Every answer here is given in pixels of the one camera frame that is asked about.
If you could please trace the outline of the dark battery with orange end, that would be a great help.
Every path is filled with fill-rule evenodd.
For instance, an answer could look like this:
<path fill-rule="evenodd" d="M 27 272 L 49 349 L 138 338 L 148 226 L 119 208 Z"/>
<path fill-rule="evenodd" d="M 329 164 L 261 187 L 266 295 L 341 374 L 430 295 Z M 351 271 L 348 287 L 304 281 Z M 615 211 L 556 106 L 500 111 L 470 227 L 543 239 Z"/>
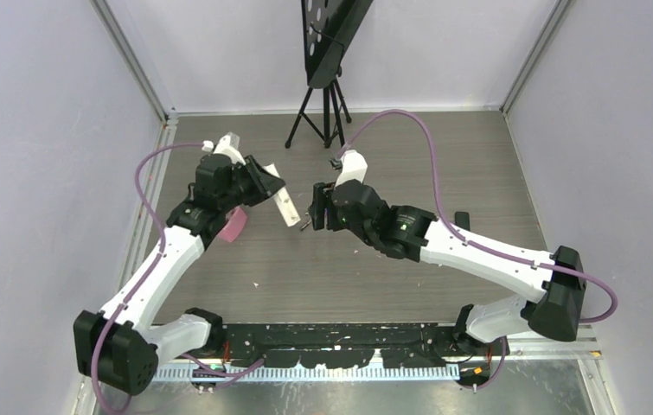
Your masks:
<path fill-rule="evenodd" d="M 307 229 L 311 224 L 311 220 L 307 220 L 300 228 L 299 232 L 303 232 L 305 229 Z"/>

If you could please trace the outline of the white remote control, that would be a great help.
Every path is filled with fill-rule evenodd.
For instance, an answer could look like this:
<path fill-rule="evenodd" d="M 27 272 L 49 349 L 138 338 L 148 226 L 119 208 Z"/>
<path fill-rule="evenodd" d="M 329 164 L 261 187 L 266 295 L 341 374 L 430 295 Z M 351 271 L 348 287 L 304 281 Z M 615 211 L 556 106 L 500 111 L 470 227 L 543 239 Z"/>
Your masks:
<path fill-rule="evenodd" d="M 286 187 L 278 190 L 273 196 L 273 199 L 275 200 L 278 211 L 288 227 L 294 227 L 301 221 L 298 210 Z"/>

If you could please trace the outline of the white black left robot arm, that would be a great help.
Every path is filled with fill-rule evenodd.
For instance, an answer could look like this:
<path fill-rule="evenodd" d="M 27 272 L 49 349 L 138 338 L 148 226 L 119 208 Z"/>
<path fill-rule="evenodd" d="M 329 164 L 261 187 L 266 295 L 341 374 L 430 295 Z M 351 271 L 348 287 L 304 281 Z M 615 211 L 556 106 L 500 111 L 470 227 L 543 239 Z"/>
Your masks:
<path fill-rule="evenodd" d="M 182 275 L 209 248 L 228 214 L 285 191 L 274 165 L 253 156 L 240 161 L 223 153 L 203 156 L 189 194 L 160 227 L 160 238 L 126 285 L 99 311 L 83 310 L 73 325 L 77 366 L 99 384 L 131 396 L 151 383 L 160 365 L 197 351 L 217 356 L 226 334 L 221 316 L 200 308 L 174 322 L 153 320 Z"/>

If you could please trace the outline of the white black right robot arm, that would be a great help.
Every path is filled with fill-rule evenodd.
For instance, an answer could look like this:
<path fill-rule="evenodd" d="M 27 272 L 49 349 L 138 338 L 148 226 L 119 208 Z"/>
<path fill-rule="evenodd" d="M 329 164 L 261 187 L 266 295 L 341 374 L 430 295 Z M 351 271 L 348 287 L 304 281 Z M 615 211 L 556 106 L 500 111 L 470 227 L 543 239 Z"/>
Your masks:
<path fill-rule="evenodd" d="M 451 342 L 463 354 L 526 331 L 558 342 L 577 338 L 586 283 L 573 275 L 580 257 L 572 248 L 536 251 L 529 263 L 518 263 L 508 256 L 520 248 L 450 228 L 417 207 L 390 206 L 357 180 L 316 183 L 309 215 L 314 229 L 348 230 L 388 258 L 448 266 L 513 291 L 501 301 L 461 308 Z"/>

